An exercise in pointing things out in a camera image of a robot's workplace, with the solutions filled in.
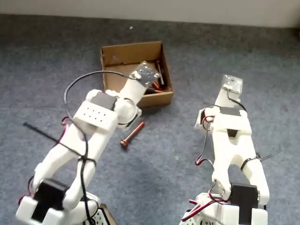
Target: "bolt head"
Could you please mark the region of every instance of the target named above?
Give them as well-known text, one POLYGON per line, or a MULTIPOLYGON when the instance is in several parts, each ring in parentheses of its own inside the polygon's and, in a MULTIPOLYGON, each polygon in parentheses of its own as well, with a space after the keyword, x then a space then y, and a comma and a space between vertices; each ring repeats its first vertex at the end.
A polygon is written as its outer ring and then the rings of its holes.
POLYGON ((120 145, 121 145, 123 148, 127 148, 128 143, 127 143, 125 140, 121 139, 120 145))

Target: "box flap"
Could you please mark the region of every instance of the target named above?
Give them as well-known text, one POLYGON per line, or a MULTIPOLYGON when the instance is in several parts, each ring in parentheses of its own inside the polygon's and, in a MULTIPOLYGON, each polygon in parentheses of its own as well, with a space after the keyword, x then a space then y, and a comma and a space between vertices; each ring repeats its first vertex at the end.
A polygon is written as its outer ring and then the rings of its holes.
POLYGON ((104 46, 101 54, 105 66, 154 61, 160 58, 161 42, 104 46))

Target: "screw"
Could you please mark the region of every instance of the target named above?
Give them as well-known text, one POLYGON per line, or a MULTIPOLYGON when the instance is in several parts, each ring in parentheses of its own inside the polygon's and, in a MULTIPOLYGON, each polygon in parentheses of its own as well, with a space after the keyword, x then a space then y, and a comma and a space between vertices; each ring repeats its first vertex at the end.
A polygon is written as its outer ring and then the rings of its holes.
POLYGON ((128 144, 130 143, 130 141, 137 135, 137 133, 140 132, 140 130, 145 126, 144 121, 142 121, 139 125, 137 125, 137 127, 125 138, 125 139, 121 139, 120 141, 120 145, 124 148, 126 148, 128 146, 128 144))
POLYGON ((152 87, 153 87, 154 89, 156 89, 156 90, 160 89, 159 84, 156 83, 156 82, 153 82, 153 83, 152 83, 152 87))

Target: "gray carpet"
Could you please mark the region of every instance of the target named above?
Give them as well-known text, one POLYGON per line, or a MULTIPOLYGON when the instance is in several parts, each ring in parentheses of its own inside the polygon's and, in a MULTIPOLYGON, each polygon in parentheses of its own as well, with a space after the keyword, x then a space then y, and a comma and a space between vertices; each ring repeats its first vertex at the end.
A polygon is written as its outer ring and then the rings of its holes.
MULTIPOLYGON (((188 199, 206 192, 209 164, 196 167, 203 135, 193 129, 199 109, 215 101, 222 74, 244 79, 256 151, 270 188, 270 225, 299 224, 300 40, 293 30, 177 22, 43 16, 0 16, 0 180, 2 224, 15 220, 17 200, 53 143, 26 128, 31 122, 58 137, 69 82, 97 70, 99 48, 162 40, 175 91, 171 105, 144 110, 145 128, 127 152, 117 131, 97 165, 88 191, 120 225, 177 225, 188 199)), ((100 76, 70 94, 75 112, 86 93, 103 88, 100 76)), ((213 158, 208 141, 206 157, 213 158)), ((244 181, 238 168, 230 178, 244 181)), ((75 162, 56 174, 69 183, 75 162)))

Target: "metal bracket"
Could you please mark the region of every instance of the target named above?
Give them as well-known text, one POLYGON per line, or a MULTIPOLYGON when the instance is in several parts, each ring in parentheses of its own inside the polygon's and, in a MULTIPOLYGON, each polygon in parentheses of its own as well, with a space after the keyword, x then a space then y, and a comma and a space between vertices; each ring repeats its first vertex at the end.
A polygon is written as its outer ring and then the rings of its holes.
POLYGON ((129 77, 137 79, 144 87, 151 86, 160 76, 161 74, 152 69, 146 61, 139 64, 129 75, 129 77))
POLYGON ((243 79, 235 76, 224 75, 222 80, 222 89, 240 95, 242 93, 242 87, 243 79))

